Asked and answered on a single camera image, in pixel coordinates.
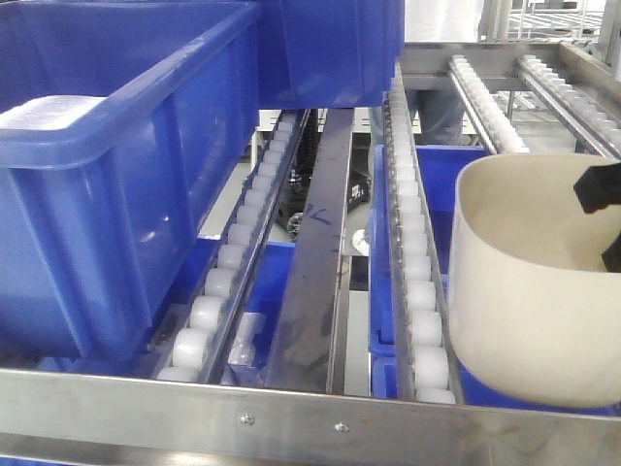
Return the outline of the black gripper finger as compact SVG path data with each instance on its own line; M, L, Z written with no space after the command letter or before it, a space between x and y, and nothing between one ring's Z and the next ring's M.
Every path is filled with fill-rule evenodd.
M620 163L588 167L573 185L573 191L585 214L619 205Z
M609 273L621 272L621 238L617 237L602 253L602 261Z

